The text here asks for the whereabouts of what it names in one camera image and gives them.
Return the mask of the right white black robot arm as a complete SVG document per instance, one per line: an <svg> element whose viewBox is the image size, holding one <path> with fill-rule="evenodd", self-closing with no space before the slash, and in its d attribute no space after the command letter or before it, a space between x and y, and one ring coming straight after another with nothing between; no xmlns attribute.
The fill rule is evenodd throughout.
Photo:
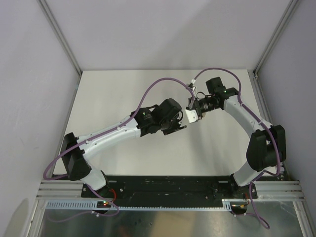
<svg viewBox="0 0 316 237"><path fill-rule="evenodd" d="M235 88L226 88L220 77L206 83L208 95L196 98L194 109L201 119L207 112L222 109L232 116L249 136L245 164L232 175L233 182L228 185L228 192L239 198L246 192L246 185L263 174L278 176L281 163L286 160L286 135L281 125L270 122L256 115L245 103ZM276 173L267 169L276 167Z"/></svg>

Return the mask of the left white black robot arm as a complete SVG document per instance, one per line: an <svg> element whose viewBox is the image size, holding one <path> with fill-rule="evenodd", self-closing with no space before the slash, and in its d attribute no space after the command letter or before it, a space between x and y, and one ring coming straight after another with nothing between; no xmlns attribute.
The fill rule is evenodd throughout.
<svg viewBox="0 0 316 237"><path fill-rule="evenodd" d="M140 138L162 131L168 135L184 128L186 111L174 99L165 99L160 105L138 108L117 124L76 137L65 135L62 162L70 181L83 181L99 197L109 193L106 175L91 164L91 159L103 150L128 139Z"/></svg>

